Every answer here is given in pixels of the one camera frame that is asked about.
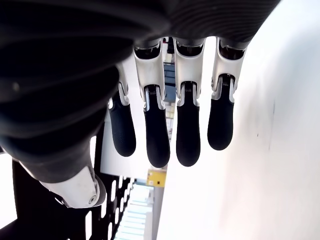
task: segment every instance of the black fabric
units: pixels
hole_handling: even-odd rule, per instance
[[[217,36],[249,42],[280,0],[180,0],[169,14],[169,34],[183,39]]]
[[[97,134],[106,109],[71,126],[38,137],[19,139],[0,137],[1,146],[21,160],[35,179],[59,183],[91,166],[90,138]]]
[[[75,124],[104,108],[119,81],[116,67],[0,104],[0,135],[37,137]]]
[[[97,36],[34,39],[0,46],[0,103],[76,82],[80,88],[89,78],[96,80],[115,62],[126,59],[132,53],[132,43]]]

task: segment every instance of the white wall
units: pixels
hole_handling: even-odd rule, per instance
[[[2,229],[17,219],[12,158],[9,154],[0,154],[0,196],[0,229]]]
[[[112,139],[111,120],[107,115],[104,127],[101,172],[117,176],[147,179],[150,163],[146,148],[146,123],[144,103],[140,95],[138,75],[133,55],[123,63],[125,76],[129,85],[131,115],[135,130],[136,148],[133,155],[123,157],[118,154]]]
[[[201,155],[179,164],[174,122],[157,240],[320,239],[320,2],[283,0],[250,43],[224,151],[207,141],[215,39],[206,41]]]

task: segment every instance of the ribbed black cover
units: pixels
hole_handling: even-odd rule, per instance
[[[170,13],[170,33],[199,39],[250,41],[280,0],[181,0]]]

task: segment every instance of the black metal rack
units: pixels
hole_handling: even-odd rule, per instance
[[[102,180],[106,192],[106,214],[101,216],[102,206],[85,209],[67,208],[58,203],[55,194],[33,179],[16,161],[12,161],[12,176],[17,219],[0,229],[0,240],[85,240],[86,215],[92,212],[92,235],[90,240],[108,239],[108,226],[112,223],[113,240],[121,222],[128,201],[123,204],[115,223],[116,209],[130,184],[130,178],[123,180],[119,188],[119,176],[100,172],[104,125],[96,136],[94,171]],[[115,199],[111,201],[112,183],[116,181]]]

